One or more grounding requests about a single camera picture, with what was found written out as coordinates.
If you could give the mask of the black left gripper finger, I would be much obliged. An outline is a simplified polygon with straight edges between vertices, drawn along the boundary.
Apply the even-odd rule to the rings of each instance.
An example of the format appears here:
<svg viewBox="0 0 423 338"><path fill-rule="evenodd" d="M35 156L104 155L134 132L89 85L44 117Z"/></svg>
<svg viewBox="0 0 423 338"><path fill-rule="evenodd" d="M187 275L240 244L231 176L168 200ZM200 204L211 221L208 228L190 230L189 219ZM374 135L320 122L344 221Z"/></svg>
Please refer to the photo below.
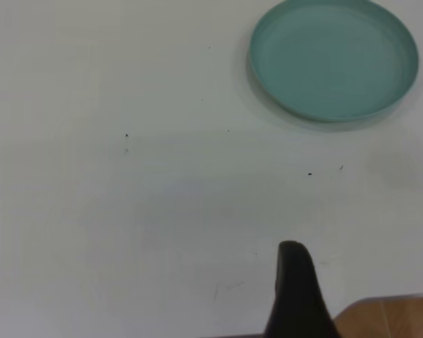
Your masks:
<svg viewBox="0 0 423 338"><path fill-rule="evenodd" d="M264 337L339 337L321 294L312 257L300 242L278 246L275 300Z"/></svg>

